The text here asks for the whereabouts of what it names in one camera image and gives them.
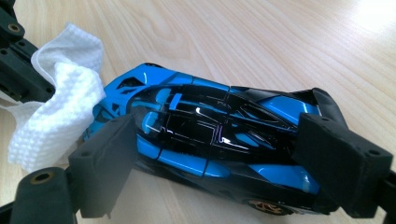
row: wooden table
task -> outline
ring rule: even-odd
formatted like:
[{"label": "wooden table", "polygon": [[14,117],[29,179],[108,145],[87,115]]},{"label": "wooden table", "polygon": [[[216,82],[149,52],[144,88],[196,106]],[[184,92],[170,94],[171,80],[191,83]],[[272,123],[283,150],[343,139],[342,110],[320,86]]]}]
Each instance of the wooden table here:
[{"label": "wooden table", "polygon": [[[228,85],[320,87],[352,131],[396,154],[396,4],[383,2],[18,0],[15,9],[25,38],[38,47],[69,21],[102,39],[104,84],[151,62]],[[5,204],[25,173],[7,163],[15,121],[1,110],[0,123]],[[273,217],[137,171],[120,204],[110,220],[79,223],[381,223],[384,217],[381,209],[375,219],[352,219],[342,210]]]}]

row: black and blue sports car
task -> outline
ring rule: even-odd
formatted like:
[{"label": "black and blue sports car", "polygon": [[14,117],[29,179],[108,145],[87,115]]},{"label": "black and blue sports car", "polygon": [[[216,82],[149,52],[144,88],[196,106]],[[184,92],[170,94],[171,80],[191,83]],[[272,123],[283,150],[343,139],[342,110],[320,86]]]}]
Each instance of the black and blue sports car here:
[{"label": "black and blue sports car", "polygon": [[137,169],[273,215],[337,208],[290,157],[301,113],[346,125],[327,92],[229,87],[152,63],[116,78],[105,91],[86,138],[107,121],[133,114]]}]

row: white cloth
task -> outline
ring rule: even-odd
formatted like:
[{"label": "white cloth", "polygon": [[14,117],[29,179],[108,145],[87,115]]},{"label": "white cloth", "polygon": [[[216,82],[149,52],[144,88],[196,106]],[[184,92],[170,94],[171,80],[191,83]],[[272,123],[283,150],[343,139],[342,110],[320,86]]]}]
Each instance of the white cloth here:
[{"label": "white cloth", "polygon": [[9,162],[33,172],[56,164],[76,148],[93,122],[93,106],[105,97],[98,75],[102,58],[102,42],[73,24],[33,55],[35,70],[56,92],[46,103],[1,106],[17,122],[8,147]]}]

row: white wipe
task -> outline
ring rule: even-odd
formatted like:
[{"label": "white wipe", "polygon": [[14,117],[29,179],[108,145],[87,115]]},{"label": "white wipe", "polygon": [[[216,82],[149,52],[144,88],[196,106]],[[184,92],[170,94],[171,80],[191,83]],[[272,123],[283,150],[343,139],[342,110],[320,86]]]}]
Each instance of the white wipe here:
[{"label": "white wipe", "polygon": [[1,106],[17,122],[8,147],[9,162],[33,172],[56,164],[76,148],[93,122],[93,106],[105,97],[98,75],[102,57],[102,42],[73,24],[34,54],[35,70],[56,92],[46,103]]}]

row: black clamp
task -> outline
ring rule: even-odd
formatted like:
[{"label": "black clamp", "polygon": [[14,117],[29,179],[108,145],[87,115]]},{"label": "black clamp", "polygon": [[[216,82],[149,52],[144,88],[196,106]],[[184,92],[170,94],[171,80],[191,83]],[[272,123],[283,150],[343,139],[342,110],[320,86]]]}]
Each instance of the black clamp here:
[{"label": "black clamp", "polygon": [[30,63],[37,47],[24,39],[14,12],[15,0],[0,0],[0,91],[15,101],[46,102],[54,87]]}]

